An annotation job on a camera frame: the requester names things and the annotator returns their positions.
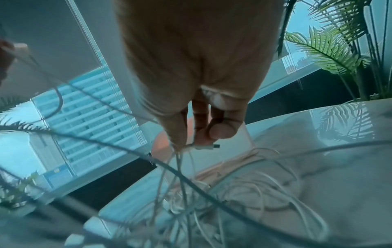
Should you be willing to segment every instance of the table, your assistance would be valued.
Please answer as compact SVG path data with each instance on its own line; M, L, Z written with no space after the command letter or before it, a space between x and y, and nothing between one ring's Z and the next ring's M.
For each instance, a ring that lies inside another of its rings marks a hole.
M258 147L282 155L392 139L392 99L350 103L287 114L247 125ZM392 152L390 146L326 151L290 158L305 184L300 199L330 226L330 242L343 245L391 242ZM124 220L153 199L160 171L155 169L105 206L99 215ZM291 213L267 215L264 222L299 235ZM92 218L85 228L111 237L114 226ZM67 244L77 242L70 236Z

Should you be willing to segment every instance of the palm plant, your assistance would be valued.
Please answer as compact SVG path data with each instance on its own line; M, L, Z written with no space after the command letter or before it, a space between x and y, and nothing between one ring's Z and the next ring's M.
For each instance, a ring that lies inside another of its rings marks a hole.
M292 42L307 53L320 68L341 77L346 88L355 100L355 94L346 82L351 77L356 83L360 100L392 97L391 73L387 77L384 71L385 38L388 20L389 0L386 0L386 14L383 41L379 45L374 24L372 0L313 0L313 3L301 0L310 7L310 15L324 24L322 29L309 28L309 37L301 33L285 32L290 12L299 0L288 0L285 21L279 40ZM372 34L365 19L364 10L369 8ZM368 54L361 51L359 39L366 40ZM372 71L376 92L371 92L365 80L365 69Z

